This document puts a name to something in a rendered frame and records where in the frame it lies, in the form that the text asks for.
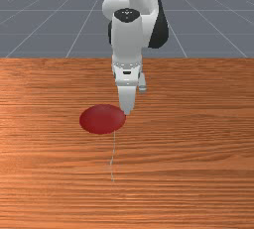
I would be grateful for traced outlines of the red plate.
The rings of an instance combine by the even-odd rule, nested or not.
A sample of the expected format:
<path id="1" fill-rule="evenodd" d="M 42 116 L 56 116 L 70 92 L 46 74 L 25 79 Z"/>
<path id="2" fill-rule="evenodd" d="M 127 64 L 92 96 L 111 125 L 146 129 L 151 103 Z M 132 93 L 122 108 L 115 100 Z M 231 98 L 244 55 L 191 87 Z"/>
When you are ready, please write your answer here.
<path id="1" fill-rule="evenodd" d="M 79 125 L 92 134 L 109 134 L 120 129 L 126 121 L 125 113 L 114 105 L 97 104 L 84 110 Z"/>

